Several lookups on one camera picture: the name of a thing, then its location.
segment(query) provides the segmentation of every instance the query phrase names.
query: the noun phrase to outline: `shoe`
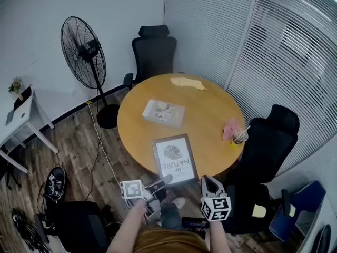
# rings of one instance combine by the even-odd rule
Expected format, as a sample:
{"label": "shoe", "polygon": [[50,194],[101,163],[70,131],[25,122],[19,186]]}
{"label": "shoe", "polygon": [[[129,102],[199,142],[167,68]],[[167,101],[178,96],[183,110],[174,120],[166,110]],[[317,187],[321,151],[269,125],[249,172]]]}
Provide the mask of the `shoe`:
{"label": "shoe", "polygon": [[175,200],[172,201],[172,203],[174,203],[178,209],[181,209],[185,205],[186,199],[183,197],[176,198]]}

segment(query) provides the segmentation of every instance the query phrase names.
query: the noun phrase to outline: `person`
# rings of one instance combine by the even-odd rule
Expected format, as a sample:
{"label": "person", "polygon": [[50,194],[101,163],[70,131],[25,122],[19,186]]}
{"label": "person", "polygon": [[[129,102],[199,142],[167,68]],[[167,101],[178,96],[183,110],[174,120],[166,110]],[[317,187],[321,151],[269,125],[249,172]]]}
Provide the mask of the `person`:
{"label": "person", "polygon": [[[205,241],[198,234],[183,229],[177,206],[179,202],[161,203],[162,227],[147,227],[140,231],[146,213],[146,201],[138,199],[110,243],[107,253],[209,252]],[[231,252],[220,221],[210,222],[210,242],[211,253]]]}

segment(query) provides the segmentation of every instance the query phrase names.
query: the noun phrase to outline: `picture frame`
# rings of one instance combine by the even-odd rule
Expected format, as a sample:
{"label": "picture frame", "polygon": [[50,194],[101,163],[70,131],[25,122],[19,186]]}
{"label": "picture frame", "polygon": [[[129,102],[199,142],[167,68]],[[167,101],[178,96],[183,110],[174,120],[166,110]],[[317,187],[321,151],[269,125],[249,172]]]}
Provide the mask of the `picture frame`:
{"label": "picture frame", "polygon": [[173,176],[169,187],[199,180],[187,133],[153,140],[152,146],[160,178]]}

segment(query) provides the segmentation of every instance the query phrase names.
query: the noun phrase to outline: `window blinds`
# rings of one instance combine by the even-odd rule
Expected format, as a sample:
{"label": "window blinds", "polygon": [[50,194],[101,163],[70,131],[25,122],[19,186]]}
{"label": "window blinds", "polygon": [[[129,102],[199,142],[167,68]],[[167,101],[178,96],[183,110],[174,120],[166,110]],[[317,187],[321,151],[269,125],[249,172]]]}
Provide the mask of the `window blinds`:
{"label": "window blinds", "polygon": [[336,133],[336,20],[336,0],[256,0],[228,92],[247,123],[273,104],[298,114],[299,139],[278,174]]}
{"label": "window blinds", "polygon": [[165,0],[164,22],[178,42],[174,70],[223,87],[252,8],[252,0]]}

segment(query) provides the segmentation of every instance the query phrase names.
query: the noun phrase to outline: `gray pants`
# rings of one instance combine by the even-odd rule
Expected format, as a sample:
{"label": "gray pants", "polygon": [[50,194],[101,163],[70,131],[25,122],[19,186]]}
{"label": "gray pants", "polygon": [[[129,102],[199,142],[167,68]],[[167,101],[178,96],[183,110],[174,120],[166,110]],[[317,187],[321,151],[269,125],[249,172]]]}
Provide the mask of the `gray pants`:
{"label": "gray pants", "polygon": [[162,228],[183,230],[181,225],[181,217],[179,210],[174,203],[162,204],[160,210],[160,220],[162,222]]}

